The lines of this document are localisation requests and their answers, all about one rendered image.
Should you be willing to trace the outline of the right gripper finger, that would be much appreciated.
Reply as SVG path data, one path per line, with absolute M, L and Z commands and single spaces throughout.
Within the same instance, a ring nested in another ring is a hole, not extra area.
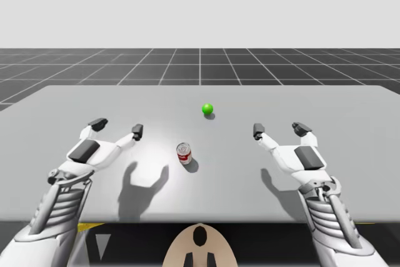
M 254 123 L 253 138 L 267 151 L 272 151 L 279 146 L 275 140 L 266 134 L 265 127 L 261 123 Z
M 312 129 L 303 123 L 292 123 L 294 133 L 300 137 L 301 145 L 318 147 L 318 139 L 312 132 Z

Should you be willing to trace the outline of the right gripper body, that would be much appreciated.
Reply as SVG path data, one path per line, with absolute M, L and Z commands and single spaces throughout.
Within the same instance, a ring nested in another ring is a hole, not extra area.
M 271 150 L 277 165 L 286 173 L 298 171 L 319 171 L 327 164 L 314 146 L 278 146 Z

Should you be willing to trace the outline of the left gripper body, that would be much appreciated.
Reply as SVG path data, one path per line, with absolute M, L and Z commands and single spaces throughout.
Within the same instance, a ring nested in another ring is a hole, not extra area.
M 115 143 L 82 139 L 67 153 L 64 172 L 97 172 L 112 164 L 121 152 L 121 148 Z

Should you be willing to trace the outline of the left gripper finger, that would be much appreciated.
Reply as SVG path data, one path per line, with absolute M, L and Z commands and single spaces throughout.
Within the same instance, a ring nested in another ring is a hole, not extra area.
M 131 133 L 115 142 L 116 146 L 118 146 L 122 151 L 130 149 L 136 144 L 136 142 L 142 139 L 143 129 L 144 126 L 142 124 L 136 124 L 132 127 Z
M 81 131 L 79 139 L 94 139 L 98 132 L 102 131 L 108 123 L 106 118 L 98 118 L 89 122 Z

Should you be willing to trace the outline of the red and white can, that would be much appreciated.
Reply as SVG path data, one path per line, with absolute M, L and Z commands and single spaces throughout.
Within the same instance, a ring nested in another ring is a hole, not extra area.
M 188 143 L 180 143 L 176 147 L 179 162 L 182 165 L 187 165 L 192 161 L 191 147 Z

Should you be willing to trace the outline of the tan robot part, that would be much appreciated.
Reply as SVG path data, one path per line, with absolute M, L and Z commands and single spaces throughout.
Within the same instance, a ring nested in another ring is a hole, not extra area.
M 182 230 L 171 243 L 162 267 L 238 267 L 225 237 L 206 224 Z

